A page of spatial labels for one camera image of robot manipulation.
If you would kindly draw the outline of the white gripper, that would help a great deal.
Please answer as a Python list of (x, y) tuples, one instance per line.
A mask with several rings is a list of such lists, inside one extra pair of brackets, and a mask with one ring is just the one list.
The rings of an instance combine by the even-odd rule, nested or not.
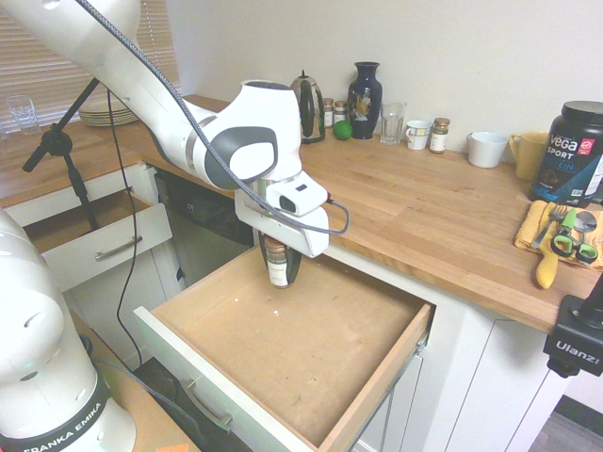
[(322, 254), (329, 245), (328, 234), (310, 231), (290, 223), (291, 220), (295, 220), (305, 226), (328, 229), (328, 215), (322, 207), (301, 217), (278, 210), (278, 213), (286, 218), (284, 220), (261, 207), (242, 190), (237, 190), (235, 192), (235, 210), (236, 216), (241, 221), (258, 231), (258, 244), (265, 266), (268, 266), (267, 235), (294, 249), (285, 252), (287, 286), (296, 281), (302, 263), (302, 254), (314, 258)]

